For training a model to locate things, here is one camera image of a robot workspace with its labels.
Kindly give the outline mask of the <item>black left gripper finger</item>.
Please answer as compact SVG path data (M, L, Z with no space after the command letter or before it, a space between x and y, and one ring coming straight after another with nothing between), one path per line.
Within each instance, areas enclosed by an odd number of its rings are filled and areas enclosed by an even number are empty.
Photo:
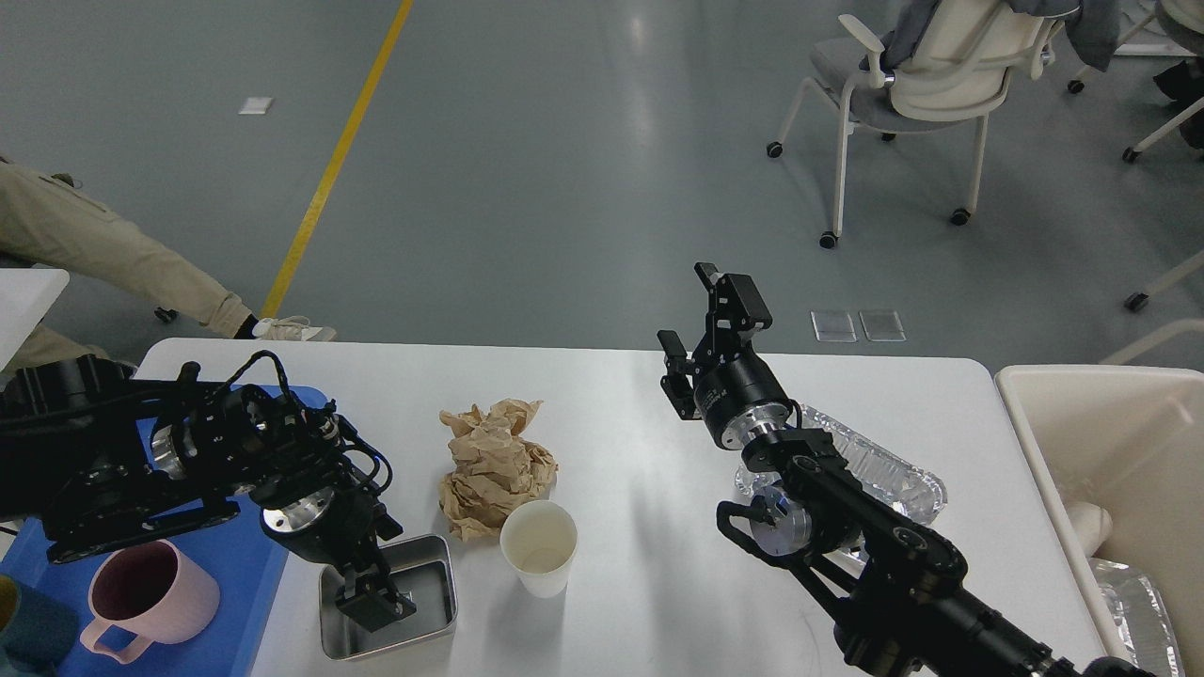
M388 575L349 575L337 588L336 610L367 632L405 620L417 613L417 604L399 591Z

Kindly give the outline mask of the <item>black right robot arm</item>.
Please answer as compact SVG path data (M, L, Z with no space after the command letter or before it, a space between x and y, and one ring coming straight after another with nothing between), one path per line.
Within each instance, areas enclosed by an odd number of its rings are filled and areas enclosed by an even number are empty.
M873 676L1072 676L1075 667L982 604L968 564L929 526L864 491L830 432L801 424L752 335L771 326L752 279L698 261L706 332L687 353L657 334L662 389L684 420L703 420L720 449L779 479L748 505L718 505L719 531L799 581L834 622L848 665Z

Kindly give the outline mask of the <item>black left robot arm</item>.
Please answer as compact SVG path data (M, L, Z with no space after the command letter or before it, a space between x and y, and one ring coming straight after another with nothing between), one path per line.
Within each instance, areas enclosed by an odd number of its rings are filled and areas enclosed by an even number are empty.
M2 388L1 513L34 517L51 563L219 526L260 510L262 534L342 577L336 608L374 632L417 613L380 541L403 534L382 494L390 463L334 401L305 404L278 355L277 389L173 379L85 355L20 369Z

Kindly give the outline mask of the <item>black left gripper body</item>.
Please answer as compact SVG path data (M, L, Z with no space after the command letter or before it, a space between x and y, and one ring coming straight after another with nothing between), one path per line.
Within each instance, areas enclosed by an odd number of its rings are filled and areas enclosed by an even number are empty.
M379 541L396 537L386 505L367 490L324 488L281 510L261 510L262 534L356 589L390 589Z

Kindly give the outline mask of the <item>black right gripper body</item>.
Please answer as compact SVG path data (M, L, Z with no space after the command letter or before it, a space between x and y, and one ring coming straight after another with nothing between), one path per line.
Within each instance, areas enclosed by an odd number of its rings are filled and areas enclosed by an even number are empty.
M698 416L719 449L740 451L759 434L787 428L791 400L752 348L752 335L767 326L771 312L750 276L726 273L725 298L708 294L691 378Z

